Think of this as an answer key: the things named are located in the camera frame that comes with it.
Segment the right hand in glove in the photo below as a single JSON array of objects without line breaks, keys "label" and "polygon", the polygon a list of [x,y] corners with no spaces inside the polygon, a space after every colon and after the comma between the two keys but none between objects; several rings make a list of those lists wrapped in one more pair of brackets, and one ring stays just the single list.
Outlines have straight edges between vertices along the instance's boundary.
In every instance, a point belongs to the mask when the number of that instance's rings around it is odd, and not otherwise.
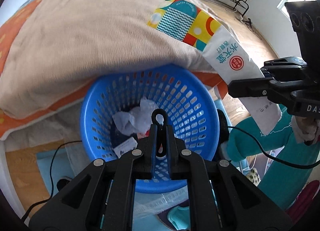
[{"label": "right hand in glove", "polygon": [[310,146],[319,142],[319,119],[293,115],[291,126],[297,143]]}]

